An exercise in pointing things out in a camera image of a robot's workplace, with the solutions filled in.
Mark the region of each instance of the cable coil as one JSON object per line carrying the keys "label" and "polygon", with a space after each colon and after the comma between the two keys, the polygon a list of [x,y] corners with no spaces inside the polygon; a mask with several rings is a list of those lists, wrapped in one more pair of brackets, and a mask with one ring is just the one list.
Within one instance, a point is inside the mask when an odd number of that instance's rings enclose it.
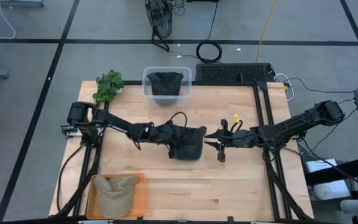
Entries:
{"label": "cable coil", "polygon": [[[218,56],[217,56],[216,58],[214,58],[214,59],[203,58],[203,57],[200,55],[200,48],[201,48],[201,46],[204,45],[204,44],[211,44],[212,46],[215,46],[215,47],[218,49],[218,51],[219,51]],[[220,59],[222,58],[222,52],[223,52],[222,46],[221,46],[220,44],[218,44],[218,43],[216,43],[216,42],[213,42],[213,41],[210,41],[210,40],[206,40],[206,41],[200,43],[200,44],[197,46],[197,49],[196,49],[197,58],[198,58],[200,61],[204,62],[204,63],[216,63],[216,62],[220,61]]]}

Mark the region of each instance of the butcher block tabletop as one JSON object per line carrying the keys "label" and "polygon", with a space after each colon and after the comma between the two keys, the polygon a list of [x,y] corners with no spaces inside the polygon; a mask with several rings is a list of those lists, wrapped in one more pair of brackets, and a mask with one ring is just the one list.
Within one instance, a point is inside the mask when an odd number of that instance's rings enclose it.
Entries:
{"label": "butcher block tabletop", "polygon": [[[78,101],[93,102],[92,95],[96,92],[96,82],[85,81]],[[275,123],[290,118],[283,84],[268,83],[268,93]],[[260,100],[267,121],[262,92]],[[156,126],[168,121],[178,111],[186,113],[188,127],[206,126],[207,134],[221,128],[221,119],[227,119],[230,127],[235,122],[235,114],[244,122],[242,129],[259,125],[251,86],[193,85],[193,96],[186,106],[164,108],[150,104],[142,95],[141,85],[126,85],[109,105],[111,114],[130,123],[152,121]],[[178,115],[173,122],[183,126],[185,119]],[[80,139],[74,137],[67,141],[62,163],[78,149]],[[233,216],[235,221],[274,221],[261,148],[227,148],[226,162],[220,163],[217,150],[207,144],[203,145],[203,153],[197,161],[169,159],[164,145],[140,145],[141,151],[125,134],[107,129],[99,174],[145,174],[148,202],[144,220],[224,221]],[[298,150],[292,140],[287,148]],[[78,153],[63,172],[60,206],[70,199],[78,186],[84,151]],[[282,150],[281,155],[287,189],[305,213],[312,217],[300,157],[287,150]],[[57,191],[53,196],[51,215],[57,213],[56,196]],[[83,192],[80,215],[85,214],[87,196],[88,188]],[[278,189],[277,200],[280,216],[284,217]]]}

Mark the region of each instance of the orange tray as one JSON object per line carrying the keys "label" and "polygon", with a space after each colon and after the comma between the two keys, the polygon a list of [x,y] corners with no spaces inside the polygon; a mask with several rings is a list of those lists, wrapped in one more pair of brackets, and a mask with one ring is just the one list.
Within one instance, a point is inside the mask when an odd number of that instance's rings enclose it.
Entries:
{"label": "orange tray", "polygon": [[[113,174],[113,175],[101,175],[106,179],[122,176],[136,176],[139,178],[138,183],[135,185],[134,203],[132,204],[132,210],[124,217],[141,217],[144,216],[147,209],[147,186],[146,176],[144,174]],[[99,212],[99,200],[96,187],[94,187],[94,178],[96,175],[91,177],[89,185],[88,203],[86,205],[86,217],[89,220],[94,219],[110,219],[103,217]]]}

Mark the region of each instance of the artificial plant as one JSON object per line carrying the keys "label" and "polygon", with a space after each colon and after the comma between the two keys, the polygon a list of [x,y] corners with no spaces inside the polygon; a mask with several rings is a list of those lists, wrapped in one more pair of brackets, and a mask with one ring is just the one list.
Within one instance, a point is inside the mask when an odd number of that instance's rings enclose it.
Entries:
{"label": "artificial plant", "polygon": [[98,84],[98,92],[93,95],[96,103],[107,103],[112,101],[117,91],[124,88],[124,81],[121,78],[121,73],[110,70],[110,72],[102,77],[96,79]]}

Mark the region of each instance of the yellow tag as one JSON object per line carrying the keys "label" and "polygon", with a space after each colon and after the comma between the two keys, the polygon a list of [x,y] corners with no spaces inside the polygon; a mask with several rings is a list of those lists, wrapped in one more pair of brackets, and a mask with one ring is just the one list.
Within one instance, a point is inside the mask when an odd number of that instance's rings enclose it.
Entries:
{"label": "yellow tag", "polygon": [[236,123],[240,122],[240,119],[237,114],[234,115],[234,119],[236,119]]}

